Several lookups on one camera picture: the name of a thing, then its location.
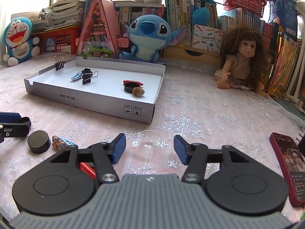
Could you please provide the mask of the brown walnut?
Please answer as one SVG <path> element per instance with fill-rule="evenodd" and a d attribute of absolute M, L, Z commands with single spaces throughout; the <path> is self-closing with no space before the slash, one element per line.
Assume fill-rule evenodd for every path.
<path fill-rule="evenodd" d="M 142 97 L 145 94 L 145 90 L 142 87 L 135 87 L 132 89 L 132 94 L 137 97 Z"/>

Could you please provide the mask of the white cardboard tray box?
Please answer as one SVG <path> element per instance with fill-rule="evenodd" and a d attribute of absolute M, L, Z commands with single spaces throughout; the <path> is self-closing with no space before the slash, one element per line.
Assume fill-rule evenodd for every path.
<path fill-rule="evenodd" d="M 85 68 L 98 71 L 90 83 L 71 77 Z M 151 123 L 161 90 L 165 66 L 140 61 L 113 58 L 84 59 L 80 56 L 65 61 L 64 68 L 55 65 L 24 79 L 26 91 L 52 101 L 106 115 Z M 124 91 L 123 80 L 143 83 L 145 94 L 137 97 Z"/>

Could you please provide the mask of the white pencil print box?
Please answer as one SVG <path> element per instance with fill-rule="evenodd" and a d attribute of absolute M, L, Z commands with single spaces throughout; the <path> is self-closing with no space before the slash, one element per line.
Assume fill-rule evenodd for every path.
<path fill-rule="evenodd" d="M 192 47 L 204 51 L 220 53 L 223 31 L 202 25 L 193 26 Z"/>

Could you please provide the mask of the black binder clip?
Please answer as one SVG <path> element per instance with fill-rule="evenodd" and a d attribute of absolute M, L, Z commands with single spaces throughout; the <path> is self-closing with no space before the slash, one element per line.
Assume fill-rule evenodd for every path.
<path fill-rule="evenodd" d="M 90 68 L 82 70 L 82 84 L 90 83 L 93 77 L 98 77 L 98 71 L 92 71 Z"/>
<path fill-rule="evenodd" d="M 65 58 L 62 57 L 61 59 L 59 59 L 57 56 L 54 56 L 54 59 L 55 59 L 55 69 L 56 71 L 64 68 L 64 64 L 65 64 Z"/>

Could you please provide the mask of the blue Stitch plush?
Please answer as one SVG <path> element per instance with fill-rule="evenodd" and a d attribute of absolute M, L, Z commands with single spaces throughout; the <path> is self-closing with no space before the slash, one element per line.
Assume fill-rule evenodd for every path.
<path fill-rule="evenodd" d="M 133 43 L 130 52 L 120 52 L 121 60 L 156 63 L 159 51 L 178 44 L 185 36 L 185 25 L 172 31 L 169 24 L 157 15 L 142 15 L 126 25 L 125 38 Z"/>

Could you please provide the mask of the brown haired doll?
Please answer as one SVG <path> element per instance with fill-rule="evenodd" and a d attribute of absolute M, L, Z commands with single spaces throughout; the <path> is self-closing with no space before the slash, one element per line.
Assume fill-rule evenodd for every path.
<path fill-rule="evenodd" d="M 268 97 L 261 82 L 267 59 L 257 31 L 244 25 L 231 27 L 223 34 L 220 56 L 220 69 L 214 74 L 217 88 L 247 90 Z"/>

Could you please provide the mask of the red plastic crate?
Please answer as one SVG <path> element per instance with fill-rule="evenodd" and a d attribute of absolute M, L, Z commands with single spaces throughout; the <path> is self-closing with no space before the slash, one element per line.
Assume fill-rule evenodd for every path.
<path fill-rule="evenodd" d="M 57 52 L 74 55 L 77 50 L 76 40 L 81 33 L 80 26 L 69 26 L 56 30 L 35 33 L 32 37 L 38 37 L 41 53 Z"/>

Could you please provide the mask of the row of shelf books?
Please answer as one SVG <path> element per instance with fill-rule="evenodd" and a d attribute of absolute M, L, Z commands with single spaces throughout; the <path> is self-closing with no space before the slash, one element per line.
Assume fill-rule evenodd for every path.
<path fill-rule="evenodd" d="M 169 24 L 172 31 L 185 25 L 187 32 L 181 44 L 192 46 L 193 26 L 195 26 L 192 23 L 192 16 L 195 9 L 205 6 L 210 12 L 210 18 L 206 25 L 202 26 L 225 31 L 234 25 L 245 25 L 258 31 L 265 41 L 265 48 L 269 48 L 274 31 L 273 24 L 268 24 L 258 15 L 242 8 L 226 11 L 223 0 L 221 5 L 223 12 L 218 14 L 217 3 L 201 4 L 199 0 L 165 0 L 164 4 L 136 3 L 134 1 L 114 2 L 115 13 L 123 33 L 126 32 L 126 25 L 130 25 L 136 18 L 142 15 L 157 15 Z"/>

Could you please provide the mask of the black round puck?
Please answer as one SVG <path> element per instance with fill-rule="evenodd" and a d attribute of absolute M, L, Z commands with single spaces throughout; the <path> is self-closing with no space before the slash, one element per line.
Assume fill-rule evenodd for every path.
<path fill-rule="evenodd" d="M 51 141 L 47 132 L 38 130 L 28 137 L 27 144 L 33 154 L 43 154 L 50 148 Z"/>

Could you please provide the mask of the wooden drawer shelf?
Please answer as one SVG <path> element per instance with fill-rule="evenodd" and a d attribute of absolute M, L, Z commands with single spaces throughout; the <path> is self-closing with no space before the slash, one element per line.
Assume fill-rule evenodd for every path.
<path fill-rule="evenodd" d="M 162 50 L 163 58 L 171 58 L 175 60 L 195 61 L 198 63 L 220 65 L 220 54 L 196 49 L 190 46 L 168 46 Z"/>

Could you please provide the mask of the black round lid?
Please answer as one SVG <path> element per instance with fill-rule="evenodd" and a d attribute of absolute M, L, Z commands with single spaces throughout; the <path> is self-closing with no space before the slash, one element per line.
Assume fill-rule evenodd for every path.
<path fill-rule="evenodd" d="M 135 88 L 135 87 L 139 87 L 138 85 L 135 85 L 135 84 L 127 84 L 127 85 L 124 85 L 124 91 L 127 92 L 127 93 L 132 93 L 132 89 Z"/>

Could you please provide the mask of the stack of books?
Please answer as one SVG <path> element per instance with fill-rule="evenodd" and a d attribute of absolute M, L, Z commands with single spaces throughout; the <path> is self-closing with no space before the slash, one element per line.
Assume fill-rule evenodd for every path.
<path fill-rule="evenodd" d="M 40 33 L 68 26 L 79 26 L 92 0 L 62 0 L 43 8 L 37 18 L 31 19 L 33 32 Z"/>

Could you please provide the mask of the red cased smartphone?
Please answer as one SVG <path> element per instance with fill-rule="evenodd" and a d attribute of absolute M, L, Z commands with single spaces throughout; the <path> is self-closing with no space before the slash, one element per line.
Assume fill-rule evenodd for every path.
<path fill-rule="evenodd" d="M 293 207 L 304 205 L 304 157 L 290 136 L 273 132 L 269 137 L 288 184 L 288 196 Z"/>

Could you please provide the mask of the Doraemon plush toy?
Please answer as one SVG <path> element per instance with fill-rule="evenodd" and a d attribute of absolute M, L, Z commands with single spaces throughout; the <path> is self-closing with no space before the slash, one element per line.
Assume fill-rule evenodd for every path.
<path fill-rule="evenodd" d="M 3 56 L 3 60 L 9 67 L 16 66 L 40 54 L 38 46 L 40 39 L 38 37 L 31 38 L 32 30 L 32 22 L 25 17 L 13 19 L 5 28 L 3 40 L 7 47 L 7 53 Z"/>

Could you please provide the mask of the light blue plastic clip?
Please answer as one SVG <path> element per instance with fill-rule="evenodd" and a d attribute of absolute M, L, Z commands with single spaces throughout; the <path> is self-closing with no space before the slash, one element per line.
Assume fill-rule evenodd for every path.
<path fill-rule="evenodd" d="M 81 78 L 82 78 L 82 71 L 79 71 L 71 77 L 71 81 L 78 81 Z"/>

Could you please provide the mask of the clear plastic dome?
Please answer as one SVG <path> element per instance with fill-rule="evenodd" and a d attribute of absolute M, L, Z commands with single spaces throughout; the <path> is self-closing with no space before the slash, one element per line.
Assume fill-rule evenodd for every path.
<path fill-rule="evenodd" d="M 137 145 L 145 149 L 154 149 L 159 147 L 162 139 L 155 130 L 144 130 L 139 133 L 136 139 Z"/>

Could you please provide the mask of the pink triangular toy house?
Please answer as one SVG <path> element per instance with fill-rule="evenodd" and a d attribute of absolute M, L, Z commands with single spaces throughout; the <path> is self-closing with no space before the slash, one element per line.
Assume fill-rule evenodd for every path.
<path fill-rule="evenodd" d="M 76 56 L 119 58 L 122 48 L 129 46 L 123 37 L 112 2 L 92 0 L 77 42 Z"/>

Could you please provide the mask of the black binder clip on edge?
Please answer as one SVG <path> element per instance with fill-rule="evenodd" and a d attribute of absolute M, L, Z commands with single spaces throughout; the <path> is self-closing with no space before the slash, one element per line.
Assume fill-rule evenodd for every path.
<path fill-rule="evenodd" d="M 64 64 L 65 64 L 65 58 L 62 57 L 61 59 L 59 59 L 57 56 L 54 56 L 54 59 L 55 59 L 55 69 L 56 71 L 64 68 Z"/>

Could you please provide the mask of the red crayon in tray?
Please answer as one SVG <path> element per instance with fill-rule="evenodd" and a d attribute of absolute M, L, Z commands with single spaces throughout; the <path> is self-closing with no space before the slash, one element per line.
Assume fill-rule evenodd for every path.
<path fill-rule="evenodd" d="M 139 81 L 134 81 L 134 80 L 123 80 L 123 84 L 127 85 L 127 84 L 135 84 L 138 86 L 143 86 L 143 83 L 139 82 Z"/>

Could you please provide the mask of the colourful patterned blue clip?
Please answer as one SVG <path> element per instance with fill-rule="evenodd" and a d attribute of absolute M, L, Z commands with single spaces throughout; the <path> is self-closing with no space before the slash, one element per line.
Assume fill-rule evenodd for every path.
<path fill-rule="evenodd" d="M 77 147 L 77 145 L 69 139 L 57 135 L 52 136 L 52 146 L 56 150 L 61 150 L 65 147 Z"/>

